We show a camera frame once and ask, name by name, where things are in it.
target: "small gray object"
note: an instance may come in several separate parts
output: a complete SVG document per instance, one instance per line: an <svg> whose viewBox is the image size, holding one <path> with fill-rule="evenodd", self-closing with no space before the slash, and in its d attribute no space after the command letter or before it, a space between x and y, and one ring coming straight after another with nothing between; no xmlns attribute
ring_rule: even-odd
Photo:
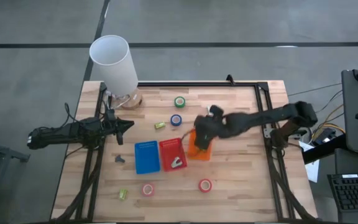
<svg viewBox="0 0 358 224"><path fill-rule="evenodd" d="M116 162L125 163L125 159L121 158L121 155L116 156Z"/></svg>

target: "red tape roll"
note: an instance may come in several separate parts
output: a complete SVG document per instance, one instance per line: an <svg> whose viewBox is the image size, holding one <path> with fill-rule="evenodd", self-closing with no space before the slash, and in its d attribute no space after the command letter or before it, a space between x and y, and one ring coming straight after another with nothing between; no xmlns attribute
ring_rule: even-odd
<svg viewBox="0 0 358 224"><path fill-rule="evenodd" d="M212 189L212 182L208 179L202 179L198 184L198 188L201 192L207 193Z"/></svg>
<svg viewBox="0 0 358 224"><path fill-rule="evenodd" d="M151 197L154 195L154 185L152 184L144 184L142 186L142 195L144 197Z"/></svg>

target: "tape roll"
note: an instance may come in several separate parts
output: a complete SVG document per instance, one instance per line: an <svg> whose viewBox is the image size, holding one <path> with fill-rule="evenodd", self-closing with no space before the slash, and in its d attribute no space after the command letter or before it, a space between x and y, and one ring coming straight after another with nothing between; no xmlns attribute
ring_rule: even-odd
<svg viewBox="0 0 358 224"><path fill-rule="evenodd" d="M154 195L154 185L152 184L144 184L142 186L142 195L144 197L151 197Z"/></svg>
<svg viewBox="0 0 358 224"><path fill-rule="evenodd" d="M171 124L174 126L179 126L181 124L181 116L179 114L172 115Z"/></svg>
<svg viewBox="0 0 358 224"><path fill-rule="evenodd" d="M202 179L198 184L198 188L201 192L207 193L212 189L212 182L208 179Z"/></svg>
<svg viewBox="0 0 358 224"><path fill-rule="evenodd" d="M186 104L186 100L184 99L184 97L182 96L178 96L174 99L174 102L175 102L175 106L177 108L183 108L185 107L185 104Z"/></svg>

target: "green tape roll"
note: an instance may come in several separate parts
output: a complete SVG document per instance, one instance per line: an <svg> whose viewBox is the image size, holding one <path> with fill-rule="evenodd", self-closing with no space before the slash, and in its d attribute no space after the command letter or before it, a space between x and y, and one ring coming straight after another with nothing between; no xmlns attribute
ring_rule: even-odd
<svg viewBox="0 0 358 224"><path fill-rule="evenodd" d="M186 104L186 100L182 96L176 97L174 102L177 108L184 108Z"/></svg>

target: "orange object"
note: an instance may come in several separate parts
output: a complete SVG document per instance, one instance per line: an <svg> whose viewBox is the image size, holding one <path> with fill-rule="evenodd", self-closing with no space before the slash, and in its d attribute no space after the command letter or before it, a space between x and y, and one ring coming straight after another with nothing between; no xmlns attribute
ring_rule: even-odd
<svg viewBox="0 0 358 224"><path fill-rule="evenodd" d="M199 159L202 161L209 161L212 153L212 141L209 144L207 150L201 150L197 146L194 145L194 141L196 140L196 131L193 130L190 133L189 138L189 150L187 151L187 157L189 159Z"/></svg>

